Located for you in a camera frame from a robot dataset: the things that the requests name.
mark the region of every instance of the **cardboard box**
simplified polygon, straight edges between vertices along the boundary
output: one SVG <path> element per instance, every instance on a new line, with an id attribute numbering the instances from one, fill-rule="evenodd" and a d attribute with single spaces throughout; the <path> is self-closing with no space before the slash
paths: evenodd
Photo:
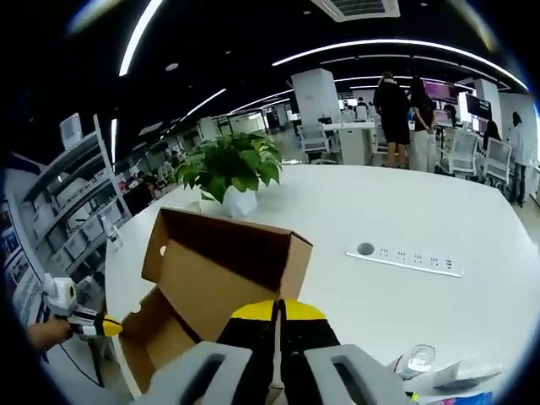
<path id="1" fill-rule="evenodd" d="M 290 230 L 161 208 L 143 264 L 157 285 L 120 335 L 141 392 L 157 369 L 217 340 L 243 305 L 298 298 L 311 247 Z"/>

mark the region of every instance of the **floor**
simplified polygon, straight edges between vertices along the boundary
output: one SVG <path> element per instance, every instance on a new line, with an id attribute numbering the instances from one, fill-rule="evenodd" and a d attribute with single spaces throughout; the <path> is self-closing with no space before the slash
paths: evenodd
<path id="1" fill-rule="evenodd" d="M 294 129 L 292 127 L 286 131 L 274 134 L 273 139 L 284 160 L 294 163 L 307 163 L 307 156 L 302 152 L 300 142 L 294 135 Z M 378 159 L 374 163 L 380 165 L 382 159 Z M 532 242 L 538 246 L 538 250 L 540 251 L 540 207 L 529 198 L 523 208 L 514 206 L 514 210 L 531 237 Z M 101 372 L 105 388 L 122 394 L 129 394 L 129 389 L 117 363 L 104 359 Z"/>

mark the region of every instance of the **woman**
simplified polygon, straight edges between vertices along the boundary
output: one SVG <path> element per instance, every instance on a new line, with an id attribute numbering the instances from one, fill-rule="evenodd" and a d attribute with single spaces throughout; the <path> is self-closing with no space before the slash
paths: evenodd
<path id="1" fill-rule="evenodd" d="M 483 150 L 488 150 L 489 139 L 493 138 L 497 141 L 502 141 L 499 135 L 497 124 L 493 120 L 489 120 L 486 124 L 486 131 L 483 133 Z"/>
<path id="2" fill-rule="evenodd" d="M 435 141 L 435 108 L 426 94 L 424 82 L 418 76 L 411 83 L 411 106 L 414 114 L 414 158 L 416 170 L 435 172 L 437 155 Z"/>
<path id="3" fill-rule="evenodd" d="M 407 145 L 410 144 L 408 133 L 408 100 L 405 92 L 389 72 L 382 74 L 379 86 L 375 90 L 373 104 L 381 116 L 382 130 L 388 142 L 386 165 L 394 167 L 396 145 L 399 154 L 399 166 L 407 167 Z"/>
<path id="4" fill-rule="evenodd" d="M 512 147 L 512 157 L 516 162 L 516 166 L 510 193 L 510 203 L 518 203 L 523 208 L 523 202 L 525 201 L 525 171 L 532 160 L 532 148 L 529 145 L 527 135 L 523 132 L 520 115 L 514 111 L 512 118 L 514 128 L 510 131 L 508 142 Z M 520 183 L 519 194 L 517 192 L 518 182 Z"/>

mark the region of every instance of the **ceiling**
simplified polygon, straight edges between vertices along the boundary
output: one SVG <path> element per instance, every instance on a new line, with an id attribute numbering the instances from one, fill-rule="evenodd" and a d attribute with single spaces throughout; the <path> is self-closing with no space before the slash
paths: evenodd
<path id="1" fill-rule="evenodd" d="M 402 38 L 454 46 L 525 77 L 508 51 L 508 37 L 504 43 L 498 42 L 478 20 L 471 19 L 470 13 L 465 13 L 468 20 L 464 19 L 449 2 L 441 0 L 399 0 L 400 18 L 345 23 L 334 22 L 307 0 L 164 0 L 138 43 L 127 75 L 119 77 L 127 43 L 148 2 L 116 0 L 115 7 L 77 35 L 66 35 L 66 26 L 86 2 L 59 1 L 54 8 L 34 9 L 35 15 L 25 16 L 26 26 L 32 27 L 28 32 L 34 36 L 26 40 L 24 49 L 18 48 L 18 60 L 25 64 L 18 72 L 20 80 L 12 84 L 16 151 L 47 164 L 62 151 L 59 122 L 78 112 L 83 130 L 89 132 L 91 115 L 97 113 L 107 143 L 111 119 L 118 121 L 119 160 L 142 140 L 159 136 L 158 130 L 139 137 L 142 128 L 162 121 L 168 126 L 221 89 L 227 91 L 181 125 L 193 126 L 201 117 L 224 114 L 287 90 L 292 74 L 312 68 L 330 70 L 335 79 L 390 70 L 396 75 L 419 74 L 451 82 L 483 76 L 469 70 L 472 68 L 500 81 L 501 89 L 523 91 L 492 67 L 425 46 L 348 46 L 272 66 L 321 46 Z M 497 21 L 492 16 L 489 23 L 499 31 Z M 521 57 L 519 46 L 514 52 Z M 344 60 L 324 63 L 336 59 Z M 171 63 L 179 67 L 167 72 L 165 67 Z M 345 92 L 351 85 L 375 83 L 339 82 L 337 89 Z"/>

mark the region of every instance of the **desk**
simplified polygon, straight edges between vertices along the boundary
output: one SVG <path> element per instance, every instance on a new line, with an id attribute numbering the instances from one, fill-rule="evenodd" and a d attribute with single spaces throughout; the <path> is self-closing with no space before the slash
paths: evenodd
<path id="1" fill-rule="evenodd" d="M 480 390 L 496 390 L 513 376 L 538 322 L 540 257 L 498 190 L 441 175 L 346 165 L 284 166 L 281 182 L 257 193 L 259 207 L 246 220 L 295 230 L 313 243 L 300 300 L 327 315 L 341 343 L 357 344 L 383 364 L 414 344 L 432 344 L 435 370 L 477 355 L 503 361 L 506 372 Z M 123 247 L 108 246 L 105 262 L 112 316 L 123 319 L 153 287 L 140 274 L 159 208 L 199 199 L 197 190 L 179 187 L 121 227 Z M 205 213 L 219 208 L 201 204 Z M 346 256 L 355 240 L 452 251 L 465 274 L 452 278 Z M 113 343 L 137 397 L 118 338 Z M 433 394 L 423 377 L 432 375 L 407 388 Z"/>
<path id="2" fill-rule="evenodd" d="M 367 165 L 370 162 L 374 122 L 343 122 L 322 127 L 325 131 L 337 131 L 344 165 Z"/>

